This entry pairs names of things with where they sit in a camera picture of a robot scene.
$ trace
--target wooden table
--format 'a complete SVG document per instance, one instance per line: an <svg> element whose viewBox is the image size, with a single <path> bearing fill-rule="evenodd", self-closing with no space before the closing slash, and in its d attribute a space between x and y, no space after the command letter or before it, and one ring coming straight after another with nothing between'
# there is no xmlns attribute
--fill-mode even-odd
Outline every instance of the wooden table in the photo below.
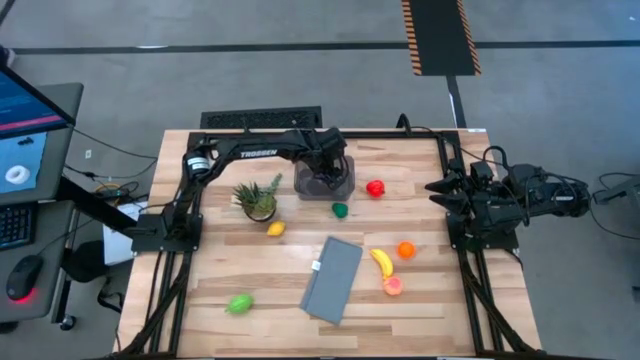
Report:
<svg viewBox="0 0 640 360"><path fill-rule="evenodd" d="M165 132L151 189L151 203L171 200L180 180L188 131ZM485 132L460 131L462 146L478 155L489 145ZM424 185L442 178L431 139L348 140L355 159L356 190L349 216L338 220L331 203L301 201L293 190L293 164L280 158L236 161L204 192L201 247L193 258L178 355L200 356L428 356L474 355L456 254L449 246L445 211L429 201ZM470 157L465 158L468 165ZM232 203L240 182L269 184L281 172L277 218L287 224L281 237L266 236L265 224L250 221ZM386 194L369 198L364 188L382 179ZM340 326L298 308L327 236L364 249ZM411 240L418 252L400 260L395 245ZM386 250L404 282L397 297L382 290L371 248ZM540 341L520 265L501 250L485 252L495 302L531 346ZM119 332L123 345L142 328L156 254L135 259ZM156 286L162 275L162 265ZM255 297L243 316L225 313L229 299ZM479 306L486 348L491 347L486 315ZM164 322L160 349L168 344Z"/></svg>

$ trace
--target gray mat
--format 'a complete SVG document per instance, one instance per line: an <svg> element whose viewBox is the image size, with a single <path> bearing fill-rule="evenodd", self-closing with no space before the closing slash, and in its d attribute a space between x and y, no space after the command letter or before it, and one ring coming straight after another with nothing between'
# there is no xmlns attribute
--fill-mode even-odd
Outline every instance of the gray mat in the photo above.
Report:
<svg viewBox="0 0 640 360"><path fill-rule="evenodd" d="M314 268L300 308L340 325L361 258L361 247L329 237L317 261L320 267Z"/></svg>

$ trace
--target green lime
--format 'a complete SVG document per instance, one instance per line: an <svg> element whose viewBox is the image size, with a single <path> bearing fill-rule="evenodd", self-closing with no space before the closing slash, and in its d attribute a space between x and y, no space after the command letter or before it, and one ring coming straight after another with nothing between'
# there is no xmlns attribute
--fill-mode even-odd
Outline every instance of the green lime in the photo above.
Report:
<svg viewBox="0 0 640 360"><path fill-rule="evenodd" d="M244 314L249 311L251 305L253 305L253 296L247 294L234 296L229 302L226 312L230 314Z"/></svg>

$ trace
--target black rectangular panel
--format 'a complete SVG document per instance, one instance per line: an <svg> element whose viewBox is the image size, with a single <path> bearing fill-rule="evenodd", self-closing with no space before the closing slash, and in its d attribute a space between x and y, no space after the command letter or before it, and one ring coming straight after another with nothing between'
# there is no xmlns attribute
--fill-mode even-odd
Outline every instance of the black rectangular panel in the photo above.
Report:
<svg viewBox="0 0 640 360"><path fill-rule="evenodd" d="M409 54L416 75L479 75L462 0L403 0Z"/></svg>

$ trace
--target gray floor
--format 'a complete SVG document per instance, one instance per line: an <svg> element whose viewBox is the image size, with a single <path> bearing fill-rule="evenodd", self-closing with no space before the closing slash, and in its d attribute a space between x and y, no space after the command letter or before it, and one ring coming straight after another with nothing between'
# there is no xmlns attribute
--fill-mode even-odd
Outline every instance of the gray floor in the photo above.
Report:
<svg viewBox="0 0 640 360"><path fill-rule="evenodd" d="M465 5L477 41L640 39L634 0ZM399 1L390 0L18 0L0 28L1 43L21 48L403 40ZM458 78L468 126L487 128L511 163L539 164L592 189L600 188L598 174L640 172L640 48L479 55L483 75ZM402 50L32 55L14 68L36 84L84 83L78 127L147 154L157 152L164 129L195 128L206 110L321 105L326 125L390 126L405 112L415 124L453 126L445 80L414 77ZM145 165L77 136L68 163L111 175ZM139 180L148 189L151 174ZM626 202L595 210L607 226L640 236ZM97 236L98 226L81 234ZM546 350L637 358L640 304L631 287L640 285L640 241L608 235L585 216L537 218L521 229L520 242ZM115 270L120 288L127 270ZM60 332L48 319L25 322L0 337L3 358L109 352L117 316L94 301L100 281L72 289L77 329Z"/></svg>

